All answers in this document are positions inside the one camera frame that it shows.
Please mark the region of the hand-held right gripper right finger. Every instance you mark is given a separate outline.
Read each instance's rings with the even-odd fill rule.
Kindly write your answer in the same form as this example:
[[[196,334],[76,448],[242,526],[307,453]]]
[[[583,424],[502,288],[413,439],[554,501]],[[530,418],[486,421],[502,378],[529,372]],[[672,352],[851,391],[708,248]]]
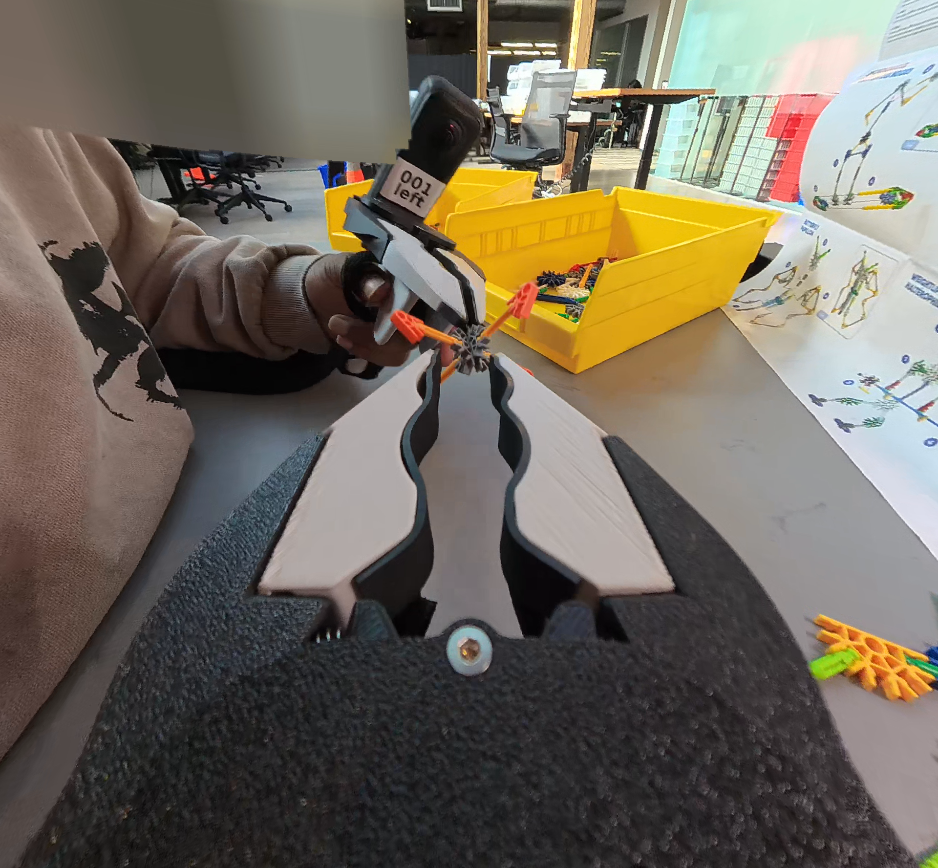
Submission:
[[[562,604],[674,593],[608,435],[514,360],[490,363],[498,451],[510,468],[500,563],[524,637]]]

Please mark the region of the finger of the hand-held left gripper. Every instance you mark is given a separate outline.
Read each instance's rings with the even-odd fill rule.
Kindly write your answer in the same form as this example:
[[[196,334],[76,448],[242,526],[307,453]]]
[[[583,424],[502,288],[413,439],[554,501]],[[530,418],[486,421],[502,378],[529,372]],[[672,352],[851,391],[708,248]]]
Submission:
[[[421,303],[455,326],[473,326],[485,319],[486,276],[462,252],[427,249],[414,237],[392,237],[388,275],[393,281],[388,315],[411,312]]]
[[[419,303],[418,296],[400,280],[392,280],[389,292],[378,305],[373,327],[373,339],[379,346],[385,346],[398,332],[391,317],[395,311],[410,313]]]

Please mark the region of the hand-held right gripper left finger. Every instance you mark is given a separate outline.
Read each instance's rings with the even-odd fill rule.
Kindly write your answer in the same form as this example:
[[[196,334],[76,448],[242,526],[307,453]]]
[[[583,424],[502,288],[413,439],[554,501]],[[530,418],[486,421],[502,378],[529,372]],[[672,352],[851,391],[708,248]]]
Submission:
[[[416,611],[434,555],[419,465],[438,435],[440,366],[418,355],[330,425],[259,594],[324,599],[343,628],[360,601],[393,620]]]

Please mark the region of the person's left forearm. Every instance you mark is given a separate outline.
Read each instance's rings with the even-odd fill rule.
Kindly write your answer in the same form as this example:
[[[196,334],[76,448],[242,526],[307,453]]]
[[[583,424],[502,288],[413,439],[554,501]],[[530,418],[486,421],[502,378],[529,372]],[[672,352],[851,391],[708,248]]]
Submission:
[[[283,360],[325,355],[342,311],[341,257],[249,236],[215,239],[140,198],[109,249],[154,346]]]

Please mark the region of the person's left hand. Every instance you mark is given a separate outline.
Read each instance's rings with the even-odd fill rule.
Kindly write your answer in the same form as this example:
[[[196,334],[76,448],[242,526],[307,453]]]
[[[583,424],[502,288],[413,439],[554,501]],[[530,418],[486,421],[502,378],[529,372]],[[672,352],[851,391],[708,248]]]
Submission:
[[[311,265],[303,282],[311,311],[326,337],[352,356],[381,368],[403,366],[413,352],[406,338],[395,333],[379,345],[373,323],[356,316],[347,302],[342,273],[351,257],[345,252],[329,253]]]

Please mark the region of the yellow plastic bin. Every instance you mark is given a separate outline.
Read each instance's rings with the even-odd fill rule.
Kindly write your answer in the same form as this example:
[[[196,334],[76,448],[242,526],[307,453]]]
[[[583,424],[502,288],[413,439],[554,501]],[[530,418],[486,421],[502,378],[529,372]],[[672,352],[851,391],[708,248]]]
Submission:
[[[531,171],[461,167],[430,210],[427,223],[442,232],[448,217],[454,213],[530,201],[535,182],[536,173]],[[352,196],[365,195],[372,183],[372,180],[363,180],[324,191],[326,229],[333,251],[357,252],[361,249],[358,238],[344,228],[344,210]]]

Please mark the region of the black office chair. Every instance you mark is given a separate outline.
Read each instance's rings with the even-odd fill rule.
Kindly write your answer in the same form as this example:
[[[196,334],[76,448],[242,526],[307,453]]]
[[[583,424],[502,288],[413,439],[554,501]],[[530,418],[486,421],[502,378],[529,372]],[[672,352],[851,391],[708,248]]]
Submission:
[[[511,113],[503,108],[497,88],[488,92],[493,123],[490,158],[510,170],[541,174],[566,155],[569,107],[577,72],[570,69],[536,71],[517,134],[511,131]]]
[[[241,205],[257,210],[267,221],[273,216],[266,204],[293,211],[287,201],[262,194],[257,179],[270,166],[281,168],[282,157],[159,145],[151,146],[148,156],[158,165],[170,194],[160,201],[178,213],[192,205],[213,205],[215,216],[227,224],[229,212]]]

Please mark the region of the pile of colourful construction pieces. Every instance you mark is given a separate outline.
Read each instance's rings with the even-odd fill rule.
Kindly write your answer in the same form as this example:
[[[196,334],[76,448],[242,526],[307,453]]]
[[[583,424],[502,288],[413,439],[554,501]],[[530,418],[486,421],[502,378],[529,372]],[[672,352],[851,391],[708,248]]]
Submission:
[[[573,264],[565,271],[543,270],[535,279],[535,301],[556,308],[561,319],[577,325],[592,297],[598,277],[604,267],[613,262],[602,257],[590,263]]]

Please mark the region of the wooden table black legs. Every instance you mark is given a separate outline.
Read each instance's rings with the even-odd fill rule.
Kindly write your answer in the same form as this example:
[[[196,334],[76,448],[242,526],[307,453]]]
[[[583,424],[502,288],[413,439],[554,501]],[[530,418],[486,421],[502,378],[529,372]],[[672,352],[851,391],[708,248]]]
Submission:
[[[704,89],[632,89],[604,88],[594,91],[576,91],[573,93],[571,107],[577,111],[587,111],[589,119],[583,124],[582,132],[574,149],[573,166],[570,172],[569,191],[577,194],[587,190],[593,148],[595,147],[597,122],[602,112],[613,111],[618,105],[645,106],[647,135],[640,153],[640,161],[634,179],[635,190],[645,190],[651,171],[657,137],[661,127],[663,109],[689,100],[710,98],[717,94],[713,88]]]

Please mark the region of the yellow bin with colourful pieces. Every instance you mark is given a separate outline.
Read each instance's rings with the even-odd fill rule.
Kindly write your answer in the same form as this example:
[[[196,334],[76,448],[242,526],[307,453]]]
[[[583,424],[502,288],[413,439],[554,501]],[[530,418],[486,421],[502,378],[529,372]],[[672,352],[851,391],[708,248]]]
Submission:
[[[539,301],[503,332],[579,373],[727,304],[781,212],[616,188],[450,215],[487,279],[487,319],[543,271],[604,261],[575,322]]]

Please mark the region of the grey storage drawer rack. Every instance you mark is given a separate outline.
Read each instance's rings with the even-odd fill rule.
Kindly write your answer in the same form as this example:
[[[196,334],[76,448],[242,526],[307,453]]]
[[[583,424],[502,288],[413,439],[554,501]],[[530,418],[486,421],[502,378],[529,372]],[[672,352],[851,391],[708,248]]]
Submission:
[[[655,177],[766,202],[780,96],[701,97],[675,105],[658,139]]]

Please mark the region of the toy model with red rod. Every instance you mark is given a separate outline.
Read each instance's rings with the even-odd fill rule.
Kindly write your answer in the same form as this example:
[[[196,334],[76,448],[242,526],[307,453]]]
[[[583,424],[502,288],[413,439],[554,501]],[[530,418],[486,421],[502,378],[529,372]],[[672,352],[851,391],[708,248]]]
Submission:
[[[936,691],[936,661],[829,616],[815,616],[816,639],[825,652],[810,663],[811,674],[826,681],[850,677],[868,693],[889,701],[915,702]]]

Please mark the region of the white folded instruction sheet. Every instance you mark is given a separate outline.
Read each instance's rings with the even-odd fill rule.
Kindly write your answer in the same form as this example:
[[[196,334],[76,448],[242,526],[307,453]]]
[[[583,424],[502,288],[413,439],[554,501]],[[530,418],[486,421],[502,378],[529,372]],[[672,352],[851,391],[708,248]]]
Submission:
[[[799,219],[727,309],[936,554],[936,0],[899,0],[821,113]]]

